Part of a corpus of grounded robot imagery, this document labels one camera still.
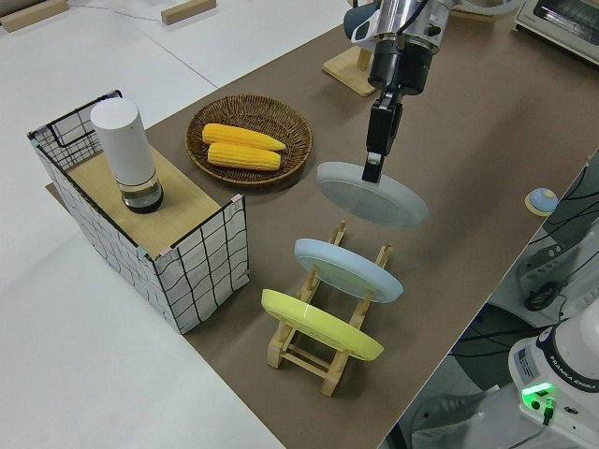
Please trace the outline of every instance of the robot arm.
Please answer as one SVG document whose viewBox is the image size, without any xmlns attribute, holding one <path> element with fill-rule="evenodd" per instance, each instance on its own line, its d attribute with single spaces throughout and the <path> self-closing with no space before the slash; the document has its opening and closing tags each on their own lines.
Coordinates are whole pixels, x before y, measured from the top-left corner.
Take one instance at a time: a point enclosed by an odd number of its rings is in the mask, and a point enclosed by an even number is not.
<svg viewBox="0 0 599 449">
<path fill-rule="evenodd" d="M 404 95 L 424 90 L 432 56 L 439 51 L 449 11 L 456 6 L 474 13 L 499 14 L 521 0 L 502 0 L 499 6 L 477 7 L 460 0 L 377 0 L 350 9 L 343 20 L 345 33 L 373 53 L 369 83 L 381 94 L 371 108 L 366 137 L 364 181 L 378 183 L 402 116 Z"/>
</svg>

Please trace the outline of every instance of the brown tabletop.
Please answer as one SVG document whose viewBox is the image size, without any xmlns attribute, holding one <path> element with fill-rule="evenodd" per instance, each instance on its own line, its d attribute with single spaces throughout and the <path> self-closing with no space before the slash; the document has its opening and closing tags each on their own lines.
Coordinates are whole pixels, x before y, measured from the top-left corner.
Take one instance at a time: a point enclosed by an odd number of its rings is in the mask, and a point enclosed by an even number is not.
<svg viewBox="0 0 599 449">
<path fill-rule="evenodd" d="M 148 130 L 156 149 L 224 204 L 240 189 L 200 171 L 185 150 L 186 126 L 202 106 L 229 94 L 264 94 L 292 106 L 313 128 L 313 153 L 295 185 L 241 190 L 251 281 L 185 336 L 286 447 L 376 447 L 541 225 L 524 197 L 536 187 L 562 195 L 595 150 L 597 70 L 512 27 L 513 15 L 496 23 L 452 18 L 425 93 L 404 99 L 384 173 L 430 208 L 411 230 L 353 217 L 317 189 L 318 164 L 363 164 L 375 99 L 321 69 L 349 48 L 341 28 Z M 326 240 L 342 219 L 345 248 L 374 259 L 382 244 L 394 245 L 387 269 L 405 293 L 371 306 L 363 330 L 385 351 L 373 362 L 350 360 L 327 398 L 321 379 L 308 371 L 267 365 L 276 321 L 261 309 L 260 293 L 295 294 L 305 276 L 295 240 Z M 313 304 L 348 318 L 355 302 L 324 285 Z"/>
</svg>

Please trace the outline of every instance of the wicker basket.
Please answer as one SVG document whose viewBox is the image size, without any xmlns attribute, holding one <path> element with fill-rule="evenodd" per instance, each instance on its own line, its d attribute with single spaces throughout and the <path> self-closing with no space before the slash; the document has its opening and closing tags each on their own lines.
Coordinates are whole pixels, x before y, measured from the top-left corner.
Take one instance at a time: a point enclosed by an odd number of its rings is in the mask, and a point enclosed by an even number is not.
<svg viewBox="0 0 599 449">
<path fill-rule="evenodd" d="M 207 123 L 222 123 L 268 134 L 282 141 L 281 167 L 276 171 L 218 167 L 208 162 L 202 141 Z M 244 186 L 265 186 L 285 180 L 306 162 L 312 149 L 312 131 L 306 120 L 287 104 L 256 94 L 226 96 L 196 113 L 187 127 L 187 152 L 205 172 L 219 180 Z"/>
</svg>

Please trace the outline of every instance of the corn cob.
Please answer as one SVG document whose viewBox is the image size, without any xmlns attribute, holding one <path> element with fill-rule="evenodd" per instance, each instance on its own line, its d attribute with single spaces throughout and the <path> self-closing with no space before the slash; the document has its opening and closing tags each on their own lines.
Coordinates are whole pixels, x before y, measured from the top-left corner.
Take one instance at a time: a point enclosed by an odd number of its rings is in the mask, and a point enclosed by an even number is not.
<svg viewBox="0 0 599 449">
<path fill-rule="evenodd" d="M 250 131 L 249 129 L 229 126 L 220 123 L 206 123 L 202 130 L 204 143 L 228 142 L 246 147 L 259 148 L 278 152 L 285 149 L 285 144 L 266 134 Z"/>
<path fill-rule="evenodd" d="M 274 171 L 281 166 L 281 155 L 234 143 L 214 142 L 208 149 L 208 162 L 221 167 Z"/>
</svg>

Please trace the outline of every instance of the light blue plate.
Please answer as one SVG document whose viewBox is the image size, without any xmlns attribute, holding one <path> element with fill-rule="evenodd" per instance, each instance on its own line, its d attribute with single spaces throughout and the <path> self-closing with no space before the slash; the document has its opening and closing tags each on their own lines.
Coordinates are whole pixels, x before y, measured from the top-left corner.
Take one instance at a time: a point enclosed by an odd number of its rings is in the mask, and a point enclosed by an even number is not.
<svg viewBox="0 0 599 449">
<path fill-rule="evenodd" d="M 307 271 L 342 292 L 373 302 L 392 302 L 403 293 L 402 284 L 374 262 L 345 248 L 314 239 L 296 241 L 296 259 Z"/>
</svg>

